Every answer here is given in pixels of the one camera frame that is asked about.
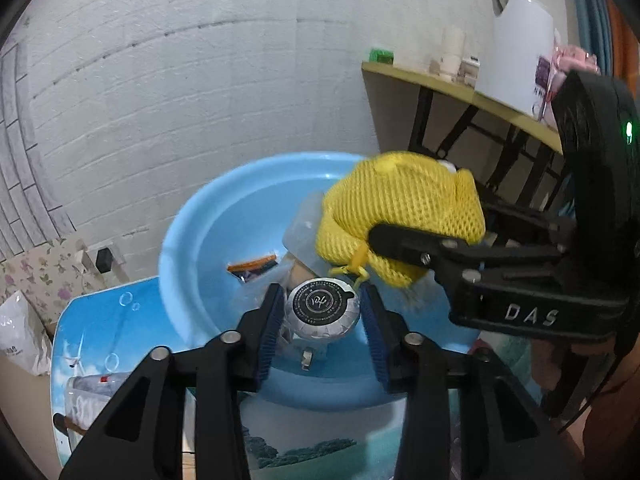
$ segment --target brick-patterned wall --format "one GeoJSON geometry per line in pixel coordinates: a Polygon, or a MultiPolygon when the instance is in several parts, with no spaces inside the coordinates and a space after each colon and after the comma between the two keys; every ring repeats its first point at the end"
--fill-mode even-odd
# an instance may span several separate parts
{"type": "MultiPolygon", "coordinates": [[[[566,34],[564,0],[541,0],[566,34]]],[[[442,28],[482,54],[490,0],[33,0],[29,107],[50,182],[82,239],[156,272],[180,206],[223,171],[300,150],[378,149],[360,62],[426,66],[442,28]]]]}
{"type": "Polygon", "coordinates": [[[42,166],[24,44],[0,59],[0,261],[73,232],[42,166]]]}

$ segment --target yellow mesh bag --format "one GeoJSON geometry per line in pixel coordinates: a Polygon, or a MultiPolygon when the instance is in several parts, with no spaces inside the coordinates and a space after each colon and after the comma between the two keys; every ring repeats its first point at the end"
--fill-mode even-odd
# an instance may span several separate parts
{"type": "Polygon", "coordinates": [[[391,152],[363,160],[337,182],[322,202],[316,251],[337,266],[353,267],[354,259],[359,260],[356,267],[368,262],[389,285],[409,286],[423,269],[363,251],[369,230],[380,222],[463,238],[470,244],[484,236],[471,173],[451,173],[417,153],[391,152]]]}

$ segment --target small green object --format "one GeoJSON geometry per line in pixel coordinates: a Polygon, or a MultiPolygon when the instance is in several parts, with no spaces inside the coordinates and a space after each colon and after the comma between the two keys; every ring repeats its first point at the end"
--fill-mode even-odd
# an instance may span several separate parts
{"type": "Polygon", "coordinates": [[[393,65],[394,53],[390,50],[372,48],[371,52],[369,52],[369,61],[373,63],[384,63],[386,65],[393,65]]]}

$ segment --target white electric kettle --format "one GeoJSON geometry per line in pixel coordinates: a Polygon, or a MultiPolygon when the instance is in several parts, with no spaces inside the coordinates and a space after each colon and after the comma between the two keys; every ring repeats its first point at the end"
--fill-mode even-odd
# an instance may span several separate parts
{"type": "Polygon", "coordinates": [[[539,120],[551,72],[554,20],[536,0],[492,0],[494,39],[476,91],[539,120]]]}

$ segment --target black round label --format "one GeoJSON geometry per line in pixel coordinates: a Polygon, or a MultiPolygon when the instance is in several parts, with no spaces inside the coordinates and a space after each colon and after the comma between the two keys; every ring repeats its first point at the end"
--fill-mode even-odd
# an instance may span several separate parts
{"type": "Polygon", "coordinates": [[[293,312],[309,325],[328,325],[344,315],[347,301],[354,296],[334,282],[306,283],[293,298],[293,312]]]}

